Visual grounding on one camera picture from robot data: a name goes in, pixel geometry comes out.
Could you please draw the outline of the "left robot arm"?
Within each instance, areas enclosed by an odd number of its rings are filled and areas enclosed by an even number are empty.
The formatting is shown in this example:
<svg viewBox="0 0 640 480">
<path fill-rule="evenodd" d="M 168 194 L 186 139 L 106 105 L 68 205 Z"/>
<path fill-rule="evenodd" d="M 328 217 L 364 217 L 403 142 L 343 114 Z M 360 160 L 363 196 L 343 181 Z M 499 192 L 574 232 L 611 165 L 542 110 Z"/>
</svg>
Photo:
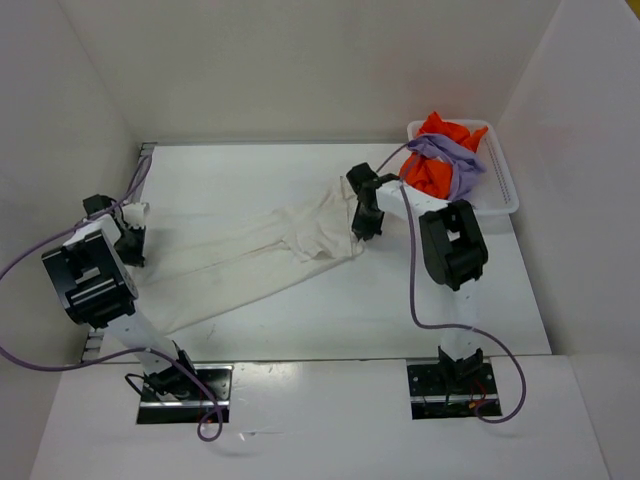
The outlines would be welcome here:
<svg viewBox="0 0 640 480">
<path fill-rule="evenodd" d="M 83 200 L 89 224 L 41 260 L 69 318 L 116 337 L 136 354 L 156 397 L 192 397 L 199 375 L 188 355 L 154 327 L 136 305 L 139 290 L 127 269 L 143 267 L 148 206 L 118 206 L 106 195 Z"/>
</svg>

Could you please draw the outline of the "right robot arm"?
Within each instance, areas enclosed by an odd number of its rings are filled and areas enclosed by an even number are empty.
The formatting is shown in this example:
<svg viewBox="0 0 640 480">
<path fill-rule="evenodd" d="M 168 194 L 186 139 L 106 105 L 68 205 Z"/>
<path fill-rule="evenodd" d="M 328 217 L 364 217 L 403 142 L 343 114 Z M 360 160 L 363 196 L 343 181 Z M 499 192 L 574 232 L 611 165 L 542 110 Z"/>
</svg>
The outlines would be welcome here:
<svg viewBox="0 0 640 480">
<path fill-rule="evenodd" d="M 369 241 L 380 235 L 387 213 L 404 219 L 409 226 L 409 309 L 414 324 L 430 331 L 472 331 L 474 290 L 488 262 L 488 249 L 471 204 L 429 196 L 394 174 L 378 175 L 367 163 L 352 167 L 346 178 L 357 198 L 351 225 L 357 239 Z M 419 321 L 415 303 L 419 258 L 429 277 L 452 292 L 456 322 Z"/>
</svg>

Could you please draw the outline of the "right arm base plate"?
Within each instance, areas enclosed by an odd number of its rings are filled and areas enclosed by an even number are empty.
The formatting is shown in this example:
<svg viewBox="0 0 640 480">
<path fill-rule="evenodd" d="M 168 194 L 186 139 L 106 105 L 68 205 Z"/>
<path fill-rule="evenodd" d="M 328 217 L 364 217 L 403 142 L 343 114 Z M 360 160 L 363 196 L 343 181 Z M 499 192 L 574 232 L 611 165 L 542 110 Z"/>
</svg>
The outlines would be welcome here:
<svg viewBox="0 0 640 480">
<path fill-rule="evenodd" d="M 490 363 L 462 380 L 448 376 L 435 360 L 406 365 L 413 420 L 470 418 L 476 409 L 482 416 L 502 415 L 498 389 Z"/>
</svg>

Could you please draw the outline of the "white t shirt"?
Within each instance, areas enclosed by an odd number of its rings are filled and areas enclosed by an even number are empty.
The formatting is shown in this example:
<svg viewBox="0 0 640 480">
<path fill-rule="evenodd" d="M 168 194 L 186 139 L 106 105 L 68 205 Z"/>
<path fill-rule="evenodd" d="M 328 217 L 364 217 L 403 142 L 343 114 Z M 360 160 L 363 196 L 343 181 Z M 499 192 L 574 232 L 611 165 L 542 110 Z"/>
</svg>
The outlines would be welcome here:
<svg viewBox="0 0 640 480">
<path fill-rule="evenodd" d="M 357 198 L 339 177 L 302 203 L 211 231 L 210 219 L 162 215 L 133 274 L 138 307 L 164 334 L 274 295 L 359 256 Z"/>
</svg>

